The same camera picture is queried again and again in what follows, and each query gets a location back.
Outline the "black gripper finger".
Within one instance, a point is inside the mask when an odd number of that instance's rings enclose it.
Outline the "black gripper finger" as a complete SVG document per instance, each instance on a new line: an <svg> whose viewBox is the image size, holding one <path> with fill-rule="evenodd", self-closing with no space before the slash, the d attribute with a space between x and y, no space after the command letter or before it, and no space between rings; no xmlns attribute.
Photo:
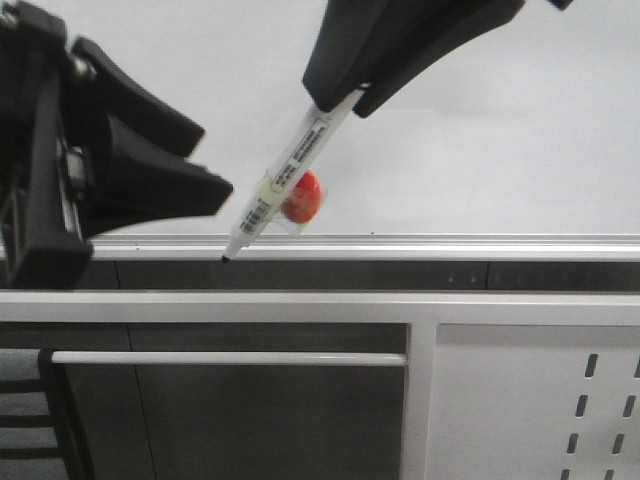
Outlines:
<svg viewBox="0 0 640 480"><path fill-rule="evenodd" d="M370 116L425 69L467 42L509 23L522 1L448 1L382 55L353 112Z"/></svg>
<svg viewBox="0 0 640 480"><path fill-rule="evenodd" d="M323 111L362 84L355 108L373 112L444 53L436 40L452 25L455 1L330 1L303 85Z"/></svg>

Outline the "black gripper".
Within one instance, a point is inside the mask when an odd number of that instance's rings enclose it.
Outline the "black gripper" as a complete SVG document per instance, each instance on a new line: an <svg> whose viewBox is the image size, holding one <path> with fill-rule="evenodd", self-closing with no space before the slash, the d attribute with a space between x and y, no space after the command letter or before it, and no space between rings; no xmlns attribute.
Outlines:
<svg viewBox="0 0 640 480"><path fill-rule="evenodd" d="M13 289L72 289L93 253L63 175L66 40L59 17L26 1L2 2L1 241ZM73 89L82 109L125 123L102 119L88 137L84 234L216 214L233 185L182 158L204 128L136 83L96 42L79 37L71 53L95 71Z"/></svg>

